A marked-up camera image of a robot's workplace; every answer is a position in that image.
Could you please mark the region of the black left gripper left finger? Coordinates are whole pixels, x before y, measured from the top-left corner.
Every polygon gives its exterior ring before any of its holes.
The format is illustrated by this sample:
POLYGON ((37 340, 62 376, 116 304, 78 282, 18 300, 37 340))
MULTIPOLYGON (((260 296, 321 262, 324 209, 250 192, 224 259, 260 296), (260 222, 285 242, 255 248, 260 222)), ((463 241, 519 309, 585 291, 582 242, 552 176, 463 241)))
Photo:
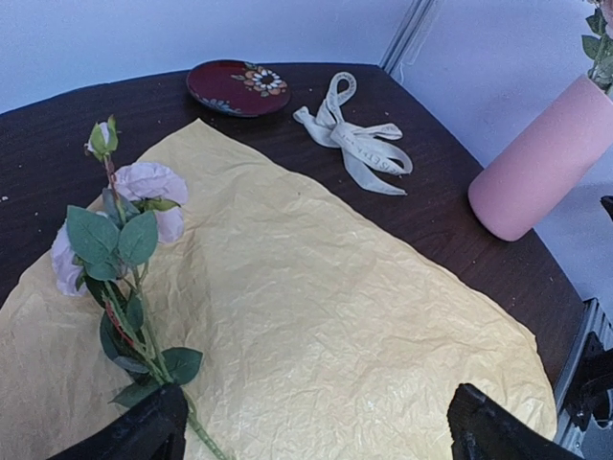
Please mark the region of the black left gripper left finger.
POLYGON ((188 404, 182 389, 166 384, 119 419, 54 455, 53 460, 182 459, 188 404))

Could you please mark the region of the lilac pink flower stem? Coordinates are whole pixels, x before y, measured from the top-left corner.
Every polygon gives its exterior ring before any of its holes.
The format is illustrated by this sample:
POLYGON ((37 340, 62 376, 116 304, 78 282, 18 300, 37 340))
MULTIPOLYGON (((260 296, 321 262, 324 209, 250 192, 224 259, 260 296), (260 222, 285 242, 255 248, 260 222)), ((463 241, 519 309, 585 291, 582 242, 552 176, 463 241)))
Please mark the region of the lilac pink flower stem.
POLYGON ((170 167, 155 162, 115 167, 112 156, 118 146, 113 116, 94 124, 84 151, 104 168, 108 184, 102 189, 103 208, 68 206, 51 258, 62 294, 90 294, 102 308, 102 350, 132 380, 113 402, 132 408, 167 384, 184 387, 192 382, 203 354, 159 346, 145 293, 157 246, 183 236, 187 183, 170 167))

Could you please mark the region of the orange yellow wrapping paper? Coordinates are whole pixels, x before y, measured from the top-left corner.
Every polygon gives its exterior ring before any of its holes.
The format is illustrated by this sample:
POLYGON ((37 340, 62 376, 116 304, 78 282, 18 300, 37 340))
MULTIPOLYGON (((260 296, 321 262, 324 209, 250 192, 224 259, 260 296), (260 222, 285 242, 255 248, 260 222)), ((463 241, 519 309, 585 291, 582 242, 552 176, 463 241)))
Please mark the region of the orange yellow wrapping paper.
POLYGON ((187 389, 237 459, 447 459, 469 382, 546 438, 556 403, 532 333, 318 182, 200 121, 150 148, 189 188, 184 235, 145 279, 162 347, 201 351, 187 389))

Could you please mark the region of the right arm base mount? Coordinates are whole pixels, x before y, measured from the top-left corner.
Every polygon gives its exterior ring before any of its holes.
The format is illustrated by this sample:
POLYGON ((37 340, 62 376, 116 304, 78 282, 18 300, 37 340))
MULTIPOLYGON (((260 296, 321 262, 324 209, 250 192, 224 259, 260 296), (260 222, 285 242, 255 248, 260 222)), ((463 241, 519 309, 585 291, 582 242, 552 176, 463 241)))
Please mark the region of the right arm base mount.
POLYGON ((563 407, 582 432, 592 420, 600 427, 612 421, 612 349, 605 350, 595 332, 586 337, 563 407))

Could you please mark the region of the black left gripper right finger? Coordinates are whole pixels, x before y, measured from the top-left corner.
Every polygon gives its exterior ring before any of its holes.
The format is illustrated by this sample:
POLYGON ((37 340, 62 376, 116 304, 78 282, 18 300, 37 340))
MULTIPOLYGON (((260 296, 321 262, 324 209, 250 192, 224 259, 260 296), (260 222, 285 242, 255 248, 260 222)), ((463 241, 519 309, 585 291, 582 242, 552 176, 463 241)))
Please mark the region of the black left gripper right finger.
POLYGON ((447 410, 454 459, 564 460, 573 452, 533 431, 470 383, 456 389, 447 410))

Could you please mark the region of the grey printed ribbon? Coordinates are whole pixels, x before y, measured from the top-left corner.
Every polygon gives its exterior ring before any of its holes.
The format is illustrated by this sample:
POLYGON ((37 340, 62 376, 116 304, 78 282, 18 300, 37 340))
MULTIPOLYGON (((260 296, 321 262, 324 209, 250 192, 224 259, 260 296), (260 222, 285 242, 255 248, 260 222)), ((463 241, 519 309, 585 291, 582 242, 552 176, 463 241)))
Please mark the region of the grey printed ribbon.
POLYGON ((379 173, 404 176, 413 171, 409 155, 393 144, 403 133, 392 123, 363 127, 346 121, 341 107, 356 89, 356 78, 349 72, 339 72, 331 78, 317 113, 312 115, 303 106, 293 113, 293 118, 316 144, 341 151, 345 170, 361 189, 386 196, 406 196, 403 189, 377 176, 379 173))

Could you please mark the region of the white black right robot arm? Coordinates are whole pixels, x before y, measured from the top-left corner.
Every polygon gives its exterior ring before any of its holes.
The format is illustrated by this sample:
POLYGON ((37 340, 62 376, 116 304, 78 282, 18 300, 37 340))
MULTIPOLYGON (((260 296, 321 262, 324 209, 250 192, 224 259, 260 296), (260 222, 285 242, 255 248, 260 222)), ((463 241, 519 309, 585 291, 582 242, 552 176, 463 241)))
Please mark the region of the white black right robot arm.
POLYGON ((604 211, 609 215, 610 219, 613 220, 613 196, 605 195, 600 198, 600 204, 604 211))

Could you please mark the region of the white flower stem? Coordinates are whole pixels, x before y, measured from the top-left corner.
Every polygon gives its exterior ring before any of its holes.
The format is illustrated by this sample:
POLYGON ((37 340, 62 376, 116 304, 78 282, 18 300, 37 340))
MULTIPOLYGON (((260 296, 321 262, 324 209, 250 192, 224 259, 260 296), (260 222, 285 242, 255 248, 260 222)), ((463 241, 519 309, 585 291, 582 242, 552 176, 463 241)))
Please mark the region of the white flower stem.
POLYGON ((590 81, 612 99, 612 0, 589 1, 594 7, 585 18, 591 34, 581 36, 583 52, 592 60, 590 81))

